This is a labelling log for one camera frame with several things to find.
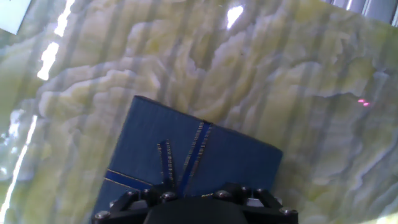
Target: white paper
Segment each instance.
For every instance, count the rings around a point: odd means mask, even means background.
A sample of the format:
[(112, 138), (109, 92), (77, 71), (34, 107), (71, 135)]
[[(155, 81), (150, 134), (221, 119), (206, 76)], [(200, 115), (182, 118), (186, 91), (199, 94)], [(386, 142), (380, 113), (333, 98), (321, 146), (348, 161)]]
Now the white paper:
[(0, 0), (0, 29), (17, 34), (31, 0)]

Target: ribbon stripe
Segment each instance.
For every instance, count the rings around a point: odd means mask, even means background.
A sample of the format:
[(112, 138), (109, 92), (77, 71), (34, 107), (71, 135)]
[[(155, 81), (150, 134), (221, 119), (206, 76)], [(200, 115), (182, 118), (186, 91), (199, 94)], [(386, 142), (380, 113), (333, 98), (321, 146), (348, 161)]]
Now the ribbon stripe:
[[(198, 167), (199, 160), (205, 149), (210, 130), (210, 123), (200, 123), (197, 134), (192, 143), (192, 148), (184, 163), (183, 174), (177, 185), (177, 194), (179, 197), (184, 197), (186, 194), (190, 180)], [(162, 141), (157, 145), (157, 148), (160, 154), (163, 184), (168, 188), (175, 188), (174, 164), (169, 140)], [(143, 180), (139, 180), (110, 169), (105, 173), (105, 180), (136, 190), (150, 189), (153, 186)]]
[(105, 173), (105, 180), (136, 190), (145, 190), (152, 187), (152, 184), (147, 183), (143, 180), (139, 180), (109, 169)]
[(186, 164), (185, 170), (182, 174), (182, 178), (180, 181), (180, 185), (178, 187), (178, 196), (184, 197), (185, 191), (189, 184), (191, 177), (193, 176), (193, 167), (198, 159), (198, 155), (203, 153), (201, 152), (202, 144), (205, 142), (206, 137), (208, 136), (208, 131), (210, 131), (210, 123), (203, 123), (203, 127), (200, 130), (197, 141), (194, 143), (192, 153), (189, 157), (188, 163)]
[(163, 183), (173, 188), (175, 187), (174, 184), (174, 168), (173, 168), (173, 158), (172, 158), (172, 151), (170, 148), (169, 140), (162, 141), (157, 145), (159, 153), (160, 153), (160, 163), (162, 165), (162, 175), (163, 175)]

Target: gift box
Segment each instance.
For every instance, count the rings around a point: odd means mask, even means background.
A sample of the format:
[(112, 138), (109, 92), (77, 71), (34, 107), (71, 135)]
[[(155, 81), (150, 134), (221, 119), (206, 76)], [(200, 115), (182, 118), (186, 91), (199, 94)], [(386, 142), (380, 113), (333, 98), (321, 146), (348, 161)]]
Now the gift box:
[(227, 182), (270, 190), (281, 159), (274, 146), (135, 96), (93, 212), (109, 210), (127, 190), (165, 182), (180, 197)]

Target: screw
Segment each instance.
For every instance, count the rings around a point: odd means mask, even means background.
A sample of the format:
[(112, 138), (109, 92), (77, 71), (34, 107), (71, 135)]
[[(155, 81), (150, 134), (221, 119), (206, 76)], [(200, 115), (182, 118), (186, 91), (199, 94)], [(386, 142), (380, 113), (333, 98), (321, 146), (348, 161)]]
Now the screw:
[(96, 219), (105, 219), (109, 218), (111, 216), (111, 213), (108, 211), (100, 211), (97, 214), (95, 214)]
[(176, 197), (174, 192), (165, 192), (162, 194), (162, 196), (160, 196), (162, 199), (164, 200), (170, 200)]
[(227, 192), (226, 190), (219, 190), (215, 193), (215, 195), (218, 198), (232, 197), (232, 195), (229, 192)]
[(282, 204), (282, 199), (279, 197), (274, 197), (280, 204)]
[(284, 215), (290, 215), (291, 213), (297, 212), (296, 210), (293, 210), (289, 207), (283, 207), (283, 208), (279, 209), (279, 211), (282, 212)]
[(109, 207), (112, 208), (115, 202), (116, 202), (116, 200), (110, 202), (110, 203), (109, 203)]

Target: marble surface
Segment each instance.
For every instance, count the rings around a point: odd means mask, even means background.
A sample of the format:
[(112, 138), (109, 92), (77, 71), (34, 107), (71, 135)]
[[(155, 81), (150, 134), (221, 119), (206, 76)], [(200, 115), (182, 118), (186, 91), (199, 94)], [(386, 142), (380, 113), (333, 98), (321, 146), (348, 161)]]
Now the marble surface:
[(87, 223), (134, 95), (282, 149), (300, 223), (397, 223), (397, 58), (316, 0), (33, 0), (0, 30), (0, 223)]

